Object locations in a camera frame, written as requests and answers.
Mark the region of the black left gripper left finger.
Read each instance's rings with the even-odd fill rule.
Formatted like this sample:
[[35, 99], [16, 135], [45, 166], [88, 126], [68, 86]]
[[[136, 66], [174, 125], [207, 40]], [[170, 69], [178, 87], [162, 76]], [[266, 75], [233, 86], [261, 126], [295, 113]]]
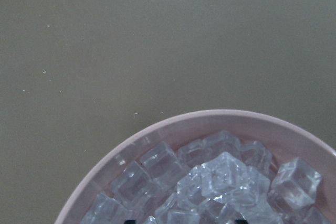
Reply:
[[136, 224], [136, 220], [135, 219], [131, 219], [131, 220], [126, 220], [125, 224]]

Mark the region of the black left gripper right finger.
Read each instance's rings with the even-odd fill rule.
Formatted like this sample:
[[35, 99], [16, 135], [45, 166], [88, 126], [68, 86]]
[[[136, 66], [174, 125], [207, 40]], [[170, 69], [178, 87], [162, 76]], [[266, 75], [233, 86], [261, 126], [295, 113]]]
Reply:
[[234, 221], [235, 224], [246, 224], [246, 220], [245, 219], [236, 219]]

